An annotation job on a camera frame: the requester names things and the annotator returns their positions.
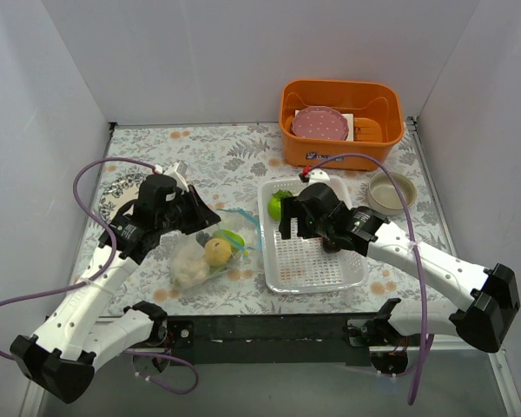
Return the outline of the yellow pear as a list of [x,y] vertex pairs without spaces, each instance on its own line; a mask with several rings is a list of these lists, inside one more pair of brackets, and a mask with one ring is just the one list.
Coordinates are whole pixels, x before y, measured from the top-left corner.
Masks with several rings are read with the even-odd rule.
[[226,265],[232,256],[232,248],[229,242],[220,238],[213,238],[204,247],[204,258],[211,267]]

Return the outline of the clear zip top bag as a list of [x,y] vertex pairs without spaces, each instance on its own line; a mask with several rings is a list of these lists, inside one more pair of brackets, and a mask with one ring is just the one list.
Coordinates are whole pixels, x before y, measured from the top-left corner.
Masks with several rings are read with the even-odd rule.
[[253,275],[261,266],[261,226],[243,209],[217,209],[220,221],[182,235],[169,260],[175,288],[184,291],[223,275]]

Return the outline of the white cauliflower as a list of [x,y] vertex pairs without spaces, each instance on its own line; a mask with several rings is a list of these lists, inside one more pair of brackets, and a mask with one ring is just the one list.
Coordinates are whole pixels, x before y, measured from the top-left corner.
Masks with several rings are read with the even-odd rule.
[[189,289],[210,278],[210,265],[201,245],[177,245],[170,260],[170,274],[176,287]]

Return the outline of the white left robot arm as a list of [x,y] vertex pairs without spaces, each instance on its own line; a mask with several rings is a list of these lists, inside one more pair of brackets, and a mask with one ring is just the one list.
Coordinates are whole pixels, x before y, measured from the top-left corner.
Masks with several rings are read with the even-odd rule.
[[10,345],[16,364],[33,382],[70,404],[82,396],[96,371],[127,348],[164,344],[168,315],[141,301],[96,330],[96,320],[117,289],[140,267],[163,235],[192,235],[221,218],[195,188],[174,175],[148,175],[135,199],[123,204],[101,235],[87,269],[60,305],[30,336]]

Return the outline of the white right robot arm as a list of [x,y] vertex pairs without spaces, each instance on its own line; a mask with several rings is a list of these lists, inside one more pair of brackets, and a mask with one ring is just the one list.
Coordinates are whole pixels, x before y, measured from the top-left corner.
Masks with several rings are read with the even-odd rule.
[[395,345],[405,337],[427,334],[458,336],[470,346],[496,353],[519,309],[516,276],[499,263],[494,268],[462,261],[424,242],[416,243],[396,223],[366,206],[348,208],[324,183],[307,186],[281,202],[279,231],[321,238],[339,250],[389,264],[441,293],[436,306],[409,306],[392,298],[359,330],[367,339]]

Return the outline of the green starfruit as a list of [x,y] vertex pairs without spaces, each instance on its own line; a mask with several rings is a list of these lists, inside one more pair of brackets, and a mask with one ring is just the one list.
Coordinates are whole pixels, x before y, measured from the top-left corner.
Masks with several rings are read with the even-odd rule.
[[243,238],[236,234],[233,231],[227,230],[227,229],[217,229],[213,233],[214,238],[220,238],[220,239],[226,239],[231,244],[238,245],[238,246],[245,246],[245,241]]

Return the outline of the dark grape bunch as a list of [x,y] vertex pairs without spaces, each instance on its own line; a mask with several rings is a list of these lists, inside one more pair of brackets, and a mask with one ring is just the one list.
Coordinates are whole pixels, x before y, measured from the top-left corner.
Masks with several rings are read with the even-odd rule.
[[199,232],[195,235],[195,239],[202,247],[205,247],[208,241],[211,239],[211,236],[208,233]]

